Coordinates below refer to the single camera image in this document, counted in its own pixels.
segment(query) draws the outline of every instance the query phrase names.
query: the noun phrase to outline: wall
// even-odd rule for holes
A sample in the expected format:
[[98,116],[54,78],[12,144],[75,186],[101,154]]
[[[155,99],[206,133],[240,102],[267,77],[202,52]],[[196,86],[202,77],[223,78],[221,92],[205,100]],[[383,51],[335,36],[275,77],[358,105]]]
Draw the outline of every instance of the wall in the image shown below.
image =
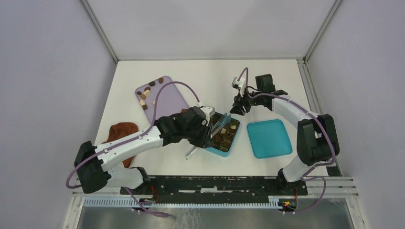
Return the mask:
[[60,228],[115,65],[77,0],[2,2],[0,21],[0,228]]
[[371,228],[404,228],[405,1],[344,1],[309,60]]
[[120,60],[304,56],[334,0],[88,0]]

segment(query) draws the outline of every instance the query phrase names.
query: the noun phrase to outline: stainless steel surface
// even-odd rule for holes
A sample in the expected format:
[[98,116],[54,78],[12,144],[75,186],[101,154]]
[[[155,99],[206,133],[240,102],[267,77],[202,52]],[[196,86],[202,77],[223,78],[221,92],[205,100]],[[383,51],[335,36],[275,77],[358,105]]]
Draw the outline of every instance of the stainless steel surface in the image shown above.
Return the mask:
[[[298,209],[314,200],[298,201]],[[79,229],[353,229],[345,199],[324,199],[313,210],[285,215],[273,209],[154,208],[171,215],[157,218],[130,208],[83,207]]]

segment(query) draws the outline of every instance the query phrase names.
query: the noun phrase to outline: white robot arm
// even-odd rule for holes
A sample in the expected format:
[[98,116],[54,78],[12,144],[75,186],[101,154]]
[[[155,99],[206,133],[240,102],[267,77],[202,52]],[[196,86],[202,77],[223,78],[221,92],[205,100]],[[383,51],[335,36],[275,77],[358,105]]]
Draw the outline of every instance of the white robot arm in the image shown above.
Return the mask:
[[196,147],[210,147],[212,125],[209,121],[213,114],[213,107],[194,106],[183,114],[161,117],[147,129],[116,141],[98,146],[93,146],[90,141],[83,143],[74,163],[83,192],[93,193],[106,186],[137,188],[148,179],[145,170],[117,165],[147,150],[182,139]]
[[297,128],[297,156],[279,171],[278,178],[288,183],[300,181],[317,164],[331,159],[332,152],[325,136],[321,134],[317,121],[326,130],[335,155],[339,153],[336,129],[330,115],[308,112],[294,102],[285,91],[276,91],[270,74],[256,77],[256,92],[250,93],[245,83],[244,78],[234,78],[232,87],[238,89],[238,95],[234,98],[230,113],[245,115],[252,106],[262,105],[281,115]]

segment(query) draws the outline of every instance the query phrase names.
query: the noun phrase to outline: white table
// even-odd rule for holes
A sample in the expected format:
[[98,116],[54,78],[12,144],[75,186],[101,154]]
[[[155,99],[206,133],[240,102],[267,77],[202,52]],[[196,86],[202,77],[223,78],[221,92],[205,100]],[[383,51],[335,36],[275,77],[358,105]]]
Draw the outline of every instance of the white table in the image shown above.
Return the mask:
[[[276,89],[283,89],[298,103],[309,108],[298,65],[295,60],[206,60],[206,61],[128,61],[119,62],[108,95],[95,144],[107,140],[111,125],[134,122],[140,129],[149,122],[138,100],[135,89],[140,85],[168,75],[173,81],[187,83],[205,105],[220,113],[229,112],[237,90],[231,87],[234,77],[249,67],[249,85],[256,87],[255,76],[270,73]],[[177,85],[190,106],[196,104],[192,93]],[[297,130],[284,118],[264,107],[252,107],[245,116],[233,115],[241,122],[239,133],[228,157],[220,157],[199,149],[190,160],[185,153],[191,148],[183,140],[159,149],[141,153],[132,166],[146,169],[150,175],[195,176],[276,176],[296,155]],[[293,152],[287,156],[256,159],[253,155],[246,125],[250,122],[281,119],[287,129]],[[326,168],[319,167],[311,175],[327,176]]]

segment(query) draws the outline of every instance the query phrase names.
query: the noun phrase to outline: brown towel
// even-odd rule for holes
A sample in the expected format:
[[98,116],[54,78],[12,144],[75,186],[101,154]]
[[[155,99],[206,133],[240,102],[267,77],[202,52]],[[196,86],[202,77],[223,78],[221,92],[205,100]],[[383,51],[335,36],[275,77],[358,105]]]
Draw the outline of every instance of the brown towel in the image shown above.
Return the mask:
[[[110,133],[109,133],[108,139],[105,143],[118,140],[122,137],[131,135],[138,131],[139,131],[138,126],[135,123],[117,123],[110,127]],[[128,158],[122,162],[122,163],[124,163],[125,168],[128,168],[131,165],[133,158],[134,157]]]

